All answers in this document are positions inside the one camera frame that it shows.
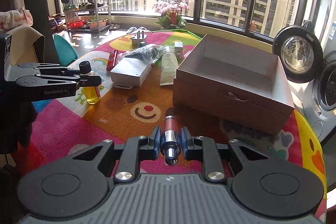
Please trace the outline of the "grey washing machine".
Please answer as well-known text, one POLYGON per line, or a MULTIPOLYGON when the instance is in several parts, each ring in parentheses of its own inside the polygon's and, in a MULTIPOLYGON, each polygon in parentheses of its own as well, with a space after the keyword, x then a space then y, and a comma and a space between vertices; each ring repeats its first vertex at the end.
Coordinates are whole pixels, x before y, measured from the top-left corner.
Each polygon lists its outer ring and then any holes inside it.
POLYGON ((335 133, 335 23, 323 50, 321 69, 306 87, 302 104, 306 120, 325 144, 335 133))

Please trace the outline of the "pink flower pot plant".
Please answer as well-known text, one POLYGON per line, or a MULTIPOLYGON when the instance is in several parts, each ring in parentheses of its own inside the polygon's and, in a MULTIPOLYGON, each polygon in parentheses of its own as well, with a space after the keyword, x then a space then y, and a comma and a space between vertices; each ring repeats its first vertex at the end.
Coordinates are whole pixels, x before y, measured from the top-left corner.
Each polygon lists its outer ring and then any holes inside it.
POLYGON ((164 30, 183 29, 186 26, 186 20, 182 18, 182 13, 189 10, 186 2, 164 2, 158 1, 153 9, 159 13, 156 24, 164 30))

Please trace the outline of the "red basin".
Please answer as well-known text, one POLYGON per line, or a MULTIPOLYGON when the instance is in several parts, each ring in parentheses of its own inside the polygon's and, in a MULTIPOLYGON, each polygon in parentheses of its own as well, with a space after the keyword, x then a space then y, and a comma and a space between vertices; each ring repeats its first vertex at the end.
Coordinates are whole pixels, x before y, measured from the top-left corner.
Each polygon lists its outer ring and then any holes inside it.
POLYGON ((82 19, 73 20, 73 21, 67 23, 67 27, 70 30, 79 30, 79 29, 83 28, 84 22, 85 22, 85 20, 82 20, 82 19))

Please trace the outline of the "clear plastic bag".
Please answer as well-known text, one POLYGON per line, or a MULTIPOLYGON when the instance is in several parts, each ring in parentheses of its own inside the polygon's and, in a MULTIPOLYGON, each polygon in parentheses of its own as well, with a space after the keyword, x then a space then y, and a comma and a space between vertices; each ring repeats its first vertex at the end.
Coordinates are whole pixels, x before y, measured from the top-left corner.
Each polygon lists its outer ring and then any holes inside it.
POLYGON ((162 45, 147 44, 124 53, 122 57, 138 59, 146 64, 154 64, 161 58, 164 49, 165 46, 162 45))

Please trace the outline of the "colourful cartoon play mat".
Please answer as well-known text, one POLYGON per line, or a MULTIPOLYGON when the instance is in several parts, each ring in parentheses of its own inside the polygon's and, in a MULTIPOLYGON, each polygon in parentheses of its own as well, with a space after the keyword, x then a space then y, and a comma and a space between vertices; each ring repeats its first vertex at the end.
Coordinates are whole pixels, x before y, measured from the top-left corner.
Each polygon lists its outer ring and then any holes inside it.
POLYGON ((155 64, 140 87, 119 89, 103 69, 110 50, 127 51, 129 44, 112 41, 87 54, 102 79, 102 98, 96 105, 84 102, 82 92, 35 104, 38 115, 28 147, 13 158, 22 178, 33 170, 106 139, 124 144, 135 136, 150 136, 162 128, 166 116, 177 118, 191 136, 205 136, 227 144, 238 139, 316 174, 324 194, 315 214, 299 218, 266 218, 234 201, 228 188, 202 179, 202 163, 187 160, 183 151, 176 165, 156 160, 140 162, 138 179, 116 185, 96 210, 74 219, 39 219, 27 213, 23 223, 322 223, 326 213, 326 173, 322 147, 303 115, 293 110, 277 135, 228 121, 173 102, 173 85, 160 86, 161 66, 155 64))

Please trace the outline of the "metal storage shelf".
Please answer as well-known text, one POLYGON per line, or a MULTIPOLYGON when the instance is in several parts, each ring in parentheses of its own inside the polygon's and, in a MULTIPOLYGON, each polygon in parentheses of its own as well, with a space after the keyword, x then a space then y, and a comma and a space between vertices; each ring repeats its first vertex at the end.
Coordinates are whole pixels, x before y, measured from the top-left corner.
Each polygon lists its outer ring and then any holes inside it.
POLYGON ((100 33, 112 25, 110 0, 60 0, 63 5, 66 29, 69 32, 100 33), (67 23, 85 20, 79 30, 70 30, 67 23))

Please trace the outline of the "white cable box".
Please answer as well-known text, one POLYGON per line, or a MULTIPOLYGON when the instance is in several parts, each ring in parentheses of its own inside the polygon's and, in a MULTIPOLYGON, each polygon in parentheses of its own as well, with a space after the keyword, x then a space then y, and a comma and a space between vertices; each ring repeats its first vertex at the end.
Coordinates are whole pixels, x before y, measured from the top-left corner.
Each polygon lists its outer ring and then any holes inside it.
POLYGON ((151 64, 143 60, 124 57, 111 71, 115 88, 132 89, 140 87, 151 71, 151 64))

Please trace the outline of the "white square charger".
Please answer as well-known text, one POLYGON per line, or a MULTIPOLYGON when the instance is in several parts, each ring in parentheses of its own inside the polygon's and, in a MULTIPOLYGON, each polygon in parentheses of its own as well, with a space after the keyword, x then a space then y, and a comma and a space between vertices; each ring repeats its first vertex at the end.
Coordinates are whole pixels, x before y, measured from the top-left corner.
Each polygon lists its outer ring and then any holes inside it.
POLYGON ((177 58, 183 58, 183 42, 174 42, 174 54, 177 58))

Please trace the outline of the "white cream tube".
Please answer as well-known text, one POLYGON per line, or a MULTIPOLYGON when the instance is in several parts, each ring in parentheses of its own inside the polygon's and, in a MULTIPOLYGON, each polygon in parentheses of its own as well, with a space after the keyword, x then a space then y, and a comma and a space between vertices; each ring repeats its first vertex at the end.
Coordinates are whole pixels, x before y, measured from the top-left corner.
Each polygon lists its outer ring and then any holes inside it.
POLYGON ((178 61, 175 54, 166 52, 161 58, 160 86, 172 85, 178 67, 178 61))

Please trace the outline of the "grey slippers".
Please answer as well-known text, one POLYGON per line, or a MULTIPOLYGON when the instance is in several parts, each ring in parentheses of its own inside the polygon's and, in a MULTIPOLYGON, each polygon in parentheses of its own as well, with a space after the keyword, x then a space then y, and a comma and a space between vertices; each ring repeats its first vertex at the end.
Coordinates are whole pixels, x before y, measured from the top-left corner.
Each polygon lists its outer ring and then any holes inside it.
POLYGON ((150 32, 150 30, 148 30, 147 28, 141 26, 139 28, 135 27, 135 26, 132 26, 130 27, 127 31, 126 31, 126 34, 137 34, 137 33, 146 33, 146 32, 150 32))

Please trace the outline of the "teal chair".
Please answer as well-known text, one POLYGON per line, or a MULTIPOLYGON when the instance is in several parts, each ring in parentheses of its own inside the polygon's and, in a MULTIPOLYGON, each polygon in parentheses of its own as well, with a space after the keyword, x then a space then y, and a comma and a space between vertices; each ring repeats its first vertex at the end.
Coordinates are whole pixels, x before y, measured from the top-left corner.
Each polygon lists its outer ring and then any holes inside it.
POLYGON ((53 39, 60 65, 66 67, 77 60, 77 53, 66 39, 57 34, 53 36, 53 39))

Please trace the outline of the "white power plug adapter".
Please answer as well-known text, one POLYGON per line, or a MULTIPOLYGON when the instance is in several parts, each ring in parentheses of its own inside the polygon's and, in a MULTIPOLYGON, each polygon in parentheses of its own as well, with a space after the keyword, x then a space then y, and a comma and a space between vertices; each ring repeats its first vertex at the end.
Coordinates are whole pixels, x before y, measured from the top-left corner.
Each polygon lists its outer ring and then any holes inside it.
POLYGON ((146 42, 147 34, 144 30, 137 31, 131 36, 131 43, 133 46, 138 46, 141 42, 146 42))

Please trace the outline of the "red lipstick tube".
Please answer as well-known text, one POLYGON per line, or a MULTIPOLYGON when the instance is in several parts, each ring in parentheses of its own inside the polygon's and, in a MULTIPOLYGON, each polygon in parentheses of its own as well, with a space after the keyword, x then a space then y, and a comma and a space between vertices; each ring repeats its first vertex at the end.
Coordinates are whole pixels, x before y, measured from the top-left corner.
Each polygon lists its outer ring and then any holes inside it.
POLYGON ((181 149, 181 128, 178 120, 173 115, 166 116, 162 124, 160 137, 160 152, 165 158, 166 165, 176 165, 178 163, 181 149))

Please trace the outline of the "yellow oil bottle black cap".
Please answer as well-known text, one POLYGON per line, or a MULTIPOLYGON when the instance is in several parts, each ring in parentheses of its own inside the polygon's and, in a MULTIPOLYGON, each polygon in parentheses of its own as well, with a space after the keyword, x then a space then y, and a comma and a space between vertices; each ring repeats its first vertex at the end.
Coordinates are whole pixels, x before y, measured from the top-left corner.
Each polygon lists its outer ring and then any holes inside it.
POLYGON ((95 73, 92 71, 91 64, 89 61, 82 61, 79 64, 80 74, 84 76, 84 83, 82 84, 82 91, 85 94, 87 103, 94 105, 98 103, 101 99, 99 85, 97 80, 90 78, 94 76, 95 73))

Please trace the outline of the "red lighter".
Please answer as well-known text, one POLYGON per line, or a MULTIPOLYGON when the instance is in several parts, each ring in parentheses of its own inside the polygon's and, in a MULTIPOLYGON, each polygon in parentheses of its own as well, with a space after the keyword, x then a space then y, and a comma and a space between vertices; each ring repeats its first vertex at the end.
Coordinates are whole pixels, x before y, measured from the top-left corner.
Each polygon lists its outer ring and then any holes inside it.
POLYGON ((118 58, 118 50, 113 50, 109 54, 106 71, 110 72, 117 64, 117 58, 118 58))

